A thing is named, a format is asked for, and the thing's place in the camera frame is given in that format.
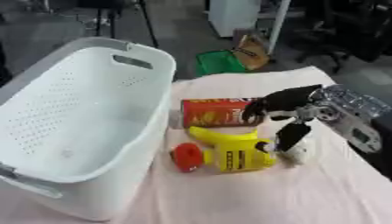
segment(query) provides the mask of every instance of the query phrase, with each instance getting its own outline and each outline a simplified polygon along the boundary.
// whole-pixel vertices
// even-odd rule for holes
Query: orange object
[[[256,98],[227,98],[205,100],[183,100],[182,113],[184,128],[256,126],[263,119],[254,117],[248,122],[242,120],[245,107]]]
[[[182,143],[171,152],[174,164],[182,172],[192,172],[203,165],[203,153],[195,143]]]

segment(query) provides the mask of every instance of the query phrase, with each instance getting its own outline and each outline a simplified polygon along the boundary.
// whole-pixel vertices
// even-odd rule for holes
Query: black wheel
[[[305,58],[304,57],[298,57],[298,58],[296,58],[296,62],[302,64],[302,63],[305,62]]]
[[[276,59],[269,59],[269,63],[270,63],[270,64],[276,64],[276,63],[277,63],[277,60],[276,60]]]
[[[348,60],[348,59],[350,59],[350,54],[344,54],[343,56],[341,56],[341,59],[342,60]]]
[[[341,67],[336,66],[332,69],[333,74],[337,74],[340,71]]]

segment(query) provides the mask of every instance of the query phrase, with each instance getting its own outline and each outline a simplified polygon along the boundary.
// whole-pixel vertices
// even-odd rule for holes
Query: white object
[[[63,213],[112,218],[161,144],[174,71],[169,54],[113,39],[49,55],[1,89],[17,93],[0,107],[0,179]]]
[[[303,139],[295,144],[291,149],[279,153],[289,159],[295,165],[304,165],[314,158],[314,146],[309,140]]]
[[[211,0],[208,19],[220,37],[255,27],[262,0]]]

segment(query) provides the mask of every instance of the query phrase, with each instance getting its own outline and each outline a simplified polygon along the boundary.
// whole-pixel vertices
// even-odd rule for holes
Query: yellow spray bottle
[[[182,172],[191,172],[202,165],[214,165],[221,172],[245,172],[276,163],[274,156],[256,148],[270,140],[257,138],[255,131],[245,135],[227,135],[191,127],[189,132],[201,142],[213,145],[213,149],[200,150],[194,143],[179,145],[171,152],[171,157]]]

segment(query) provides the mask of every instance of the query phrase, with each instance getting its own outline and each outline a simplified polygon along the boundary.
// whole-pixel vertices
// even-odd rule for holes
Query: white cabinet
[[[211,0],[208,19],[220,37],[232,37],[235,29],[256,24],[262,0]]]

